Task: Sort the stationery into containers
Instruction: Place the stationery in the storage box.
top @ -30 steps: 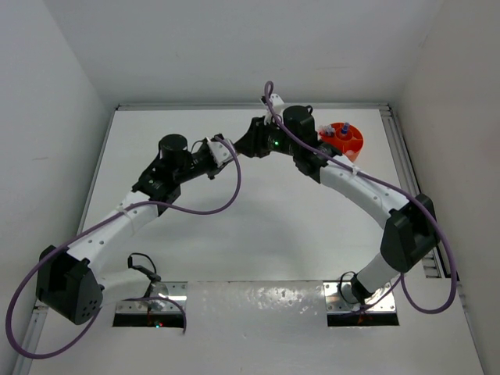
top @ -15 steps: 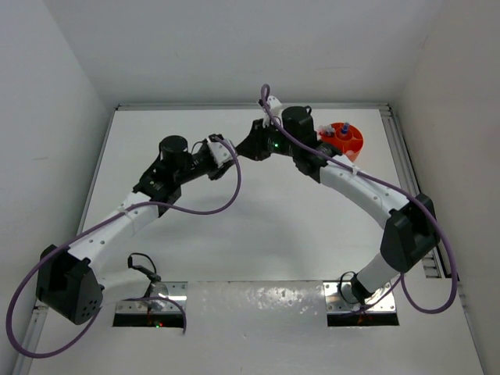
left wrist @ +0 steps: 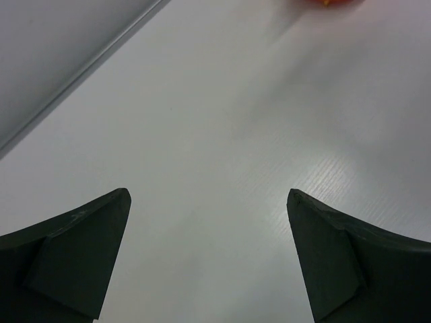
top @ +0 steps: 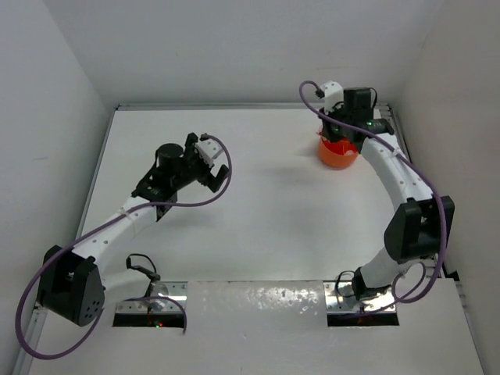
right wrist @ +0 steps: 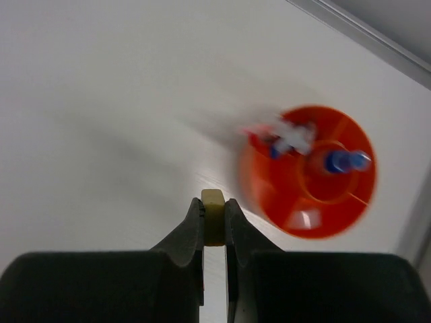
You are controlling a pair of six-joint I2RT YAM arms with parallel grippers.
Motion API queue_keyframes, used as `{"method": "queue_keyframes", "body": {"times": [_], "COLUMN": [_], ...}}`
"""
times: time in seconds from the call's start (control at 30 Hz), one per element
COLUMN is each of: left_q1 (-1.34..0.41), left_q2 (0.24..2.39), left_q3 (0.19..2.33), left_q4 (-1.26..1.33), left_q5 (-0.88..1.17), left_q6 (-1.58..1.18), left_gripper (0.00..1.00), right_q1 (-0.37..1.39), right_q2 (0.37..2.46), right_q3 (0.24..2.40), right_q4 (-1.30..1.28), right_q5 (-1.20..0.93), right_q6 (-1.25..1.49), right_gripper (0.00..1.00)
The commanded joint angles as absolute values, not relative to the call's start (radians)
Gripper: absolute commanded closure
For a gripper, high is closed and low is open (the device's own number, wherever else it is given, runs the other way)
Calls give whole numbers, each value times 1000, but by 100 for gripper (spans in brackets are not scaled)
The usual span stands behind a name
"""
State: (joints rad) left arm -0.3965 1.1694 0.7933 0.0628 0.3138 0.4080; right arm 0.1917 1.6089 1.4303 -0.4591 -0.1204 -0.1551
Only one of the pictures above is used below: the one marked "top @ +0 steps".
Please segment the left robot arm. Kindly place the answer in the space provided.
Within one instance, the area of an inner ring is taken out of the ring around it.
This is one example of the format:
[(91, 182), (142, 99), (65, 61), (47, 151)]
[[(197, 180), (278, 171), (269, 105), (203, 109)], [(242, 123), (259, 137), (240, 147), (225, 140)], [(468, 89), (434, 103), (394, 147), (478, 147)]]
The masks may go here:
[(106, 223), (68, 249), (55, 246), (47, 251), (37, 302), (84, 327), (107, 305), (150, 295), (161, 279), (156, 270), (134, 265), (130, 259), (122, 272), (107, 274), (106, 268), (144, 229), (180, 206), (181, 189), (197, 182), (220, 197), (229, 184), (231, 164), (222, 165), (217, 173), (213, 167), (226, 153), (222, 142), (208, 134), (190, 133), (184, 145), (161, 145), (152, 167)]

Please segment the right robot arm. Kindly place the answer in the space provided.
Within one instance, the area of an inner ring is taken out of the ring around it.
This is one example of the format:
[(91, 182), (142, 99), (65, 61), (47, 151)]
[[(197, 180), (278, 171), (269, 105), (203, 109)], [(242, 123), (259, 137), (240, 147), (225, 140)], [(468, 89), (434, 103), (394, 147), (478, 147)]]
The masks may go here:
[(374, 89), (343, 88), (329, 81), (320, 86), (316, 96), (323, 99), (323, 138), (354, 145), (377, 173), (395, 210), (384, 232), (384, 247), (352, 278), (354, 297), (371, 298), (385, 292), (397, 275), (440, 252), (441, 230), (451, 228), (455, 204), (444, 196), (439, 209), (423, 178), (408, 167), (393, 126), (374, 116)]

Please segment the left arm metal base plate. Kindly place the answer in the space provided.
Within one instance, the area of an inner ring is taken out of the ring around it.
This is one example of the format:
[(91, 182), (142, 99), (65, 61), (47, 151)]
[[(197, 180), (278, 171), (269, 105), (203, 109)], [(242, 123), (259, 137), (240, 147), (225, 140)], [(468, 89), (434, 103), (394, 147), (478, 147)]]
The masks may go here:
[(115, 313), (119, 314), (174, 314), (180, 313), (180, 308), (173, 303), (176, 301), (186, 308), (188, 285), (184, 282), (159, 282), (148, 293), (152, 297), (168, 297), (165, 299), (152, 299), (143, 302), (121, 302), (116, 305)]

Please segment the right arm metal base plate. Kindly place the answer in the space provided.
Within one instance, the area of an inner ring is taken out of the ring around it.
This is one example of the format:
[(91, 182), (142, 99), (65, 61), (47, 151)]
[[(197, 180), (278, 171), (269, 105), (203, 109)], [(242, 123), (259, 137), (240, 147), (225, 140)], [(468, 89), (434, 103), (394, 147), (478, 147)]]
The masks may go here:
[(323, 283), (327, 312), (330, 314), (356, 313), (396, 313), (395, 300), (391, 289), (357, 300), (353, 295), (350, 281), (341, 280)]

